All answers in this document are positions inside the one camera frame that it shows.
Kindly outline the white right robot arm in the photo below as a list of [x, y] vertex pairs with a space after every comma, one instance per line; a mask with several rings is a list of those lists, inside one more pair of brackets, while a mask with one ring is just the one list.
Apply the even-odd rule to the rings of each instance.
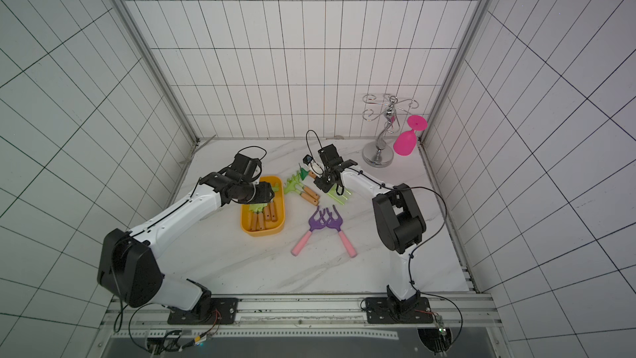
[[409, 268], [412, 253], [427, 230], [411, 188], [406, 184], [391, 187], [356, 168], [357, 162], [344, 160], [333, 144], [318, 150], [322, 174], [315, 184], [323, 192], [347, 189], [370, 200], [379, 238], [391, 252], [387, 305], [394, 314], [414, 310], [420, 293], [413, 286]]

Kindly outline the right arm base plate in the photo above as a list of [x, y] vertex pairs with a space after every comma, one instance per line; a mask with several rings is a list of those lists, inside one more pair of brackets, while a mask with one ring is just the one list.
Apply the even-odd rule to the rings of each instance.
[[434, 314], [428, 299], [418, 296], [403, 302], [388, 297], [365, 298], [362, 308], [370, 324], [432, 324], [434, 322]]

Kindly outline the green spade fork wooden handle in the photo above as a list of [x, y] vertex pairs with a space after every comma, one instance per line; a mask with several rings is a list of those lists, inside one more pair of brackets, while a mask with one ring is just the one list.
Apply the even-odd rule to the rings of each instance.
[[265, 215], [263, 213], [264, 208], [261, 208], [258, 210], [258, 212], [256, 213], [257, 215], [257, 230], [264, 230], [265, 229]]

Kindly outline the purple rake pink handle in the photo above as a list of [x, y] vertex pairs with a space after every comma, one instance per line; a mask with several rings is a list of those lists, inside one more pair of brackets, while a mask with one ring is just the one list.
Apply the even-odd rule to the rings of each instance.
[[303, 235], [303, 237], [301, 237], [301, 239], [291, 250], [291, 254], [293, 256], [298, 256], [301, 253], [315, 231], [321, 230], [326, 227], [325, 211], [321, 209], [321, 207], [316, 207], [315, 212], [308, 220], [308, 225], [309, 230]]
[[339, 237], [341, 238], [341, 242], [344, 245], [345, 250], [347, 251], [349, 257], [354, 258], [357, 256], [357, 250], [349, 241], [349, 238], [346, 236], [344, 231], [342, 230], [342, 225], [344, 224], [344, 219], [341, 214], [338, 212], [335, 206], [331, 208], [326, 207], [324, 209], [324, 223], [326, 228], [331, 230], [336, 230]]

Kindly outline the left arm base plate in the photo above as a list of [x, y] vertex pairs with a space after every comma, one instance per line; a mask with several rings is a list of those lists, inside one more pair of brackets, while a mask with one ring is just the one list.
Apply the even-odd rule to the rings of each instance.
[[190, 311], [172, 308], [167, 323], [177, 326], [231, 325], [235, 323], [238, 304], [238, 298], [203, 296]]

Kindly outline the green fork tool wooden handle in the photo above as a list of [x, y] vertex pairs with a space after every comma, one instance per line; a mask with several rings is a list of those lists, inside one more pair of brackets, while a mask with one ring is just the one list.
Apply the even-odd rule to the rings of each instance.
[[346, 204], [352, 195], [352, 193], [344, 187], [341, 181], [330, 182], [330, 189], [326, 192], [326, 194], [340, 205]]

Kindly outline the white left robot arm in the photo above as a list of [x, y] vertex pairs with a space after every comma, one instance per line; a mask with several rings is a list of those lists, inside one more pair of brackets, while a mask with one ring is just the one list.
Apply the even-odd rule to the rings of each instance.
[[258, 180], [260, 158], [235, 154], [233, 162], [201, 177], [191, 192], [131, 230], [115, 229], [104, 237], [97, 283], [131, 308], [154, 303], [203, 315], [210, 291], [195, 281], [166, 275], [157, 260], [182, 234], [230, 203], [268, 204], [275, 197], [268, 182]]

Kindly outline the green rake wooden handle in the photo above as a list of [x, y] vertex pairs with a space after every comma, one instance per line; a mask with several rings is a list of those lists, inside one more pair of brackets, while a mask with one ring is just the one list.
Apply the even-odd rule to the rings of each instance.
[[256, 213], [258, 212], [259, 209], [261, 208], [266, 208], [267, 204], [253, 204], [253, 205], [249, 205], [248, 209], [249, 212], [251, 213], [251, 220], [250, 220], [250, 227], [249, 230], [251, 232], [255, 232], [255, 231], [259, 231], [257, 230], [257, 215]]

